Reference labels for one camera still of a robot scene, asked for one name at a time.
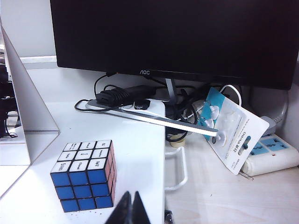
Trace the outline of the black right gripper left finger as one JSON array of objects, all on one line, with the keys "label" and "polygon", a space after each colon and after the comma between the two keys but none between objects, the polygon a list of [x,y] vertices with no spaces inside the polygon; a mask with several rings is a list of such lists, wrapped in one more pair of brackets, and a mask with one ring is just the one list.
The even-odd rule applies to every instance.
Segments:
[{"label": "black right gripper left finger", "polygon": [[132,223],[132,199],[126,191],[116,205],[115,209],[105,224],[131,224]]}]

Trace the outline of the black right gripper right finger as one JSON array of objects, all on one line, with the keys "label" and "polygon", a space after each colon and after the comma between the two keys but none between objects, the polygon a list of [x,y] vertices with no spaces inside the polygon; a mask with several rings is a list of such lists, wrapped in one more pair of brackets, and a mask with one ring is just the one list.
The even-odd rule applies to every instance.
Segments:
[{"label": "black right gripper right finger", "polygon": [[150,220],[138,191],[135,192],[131,221],[133,224],[150,224]]}]

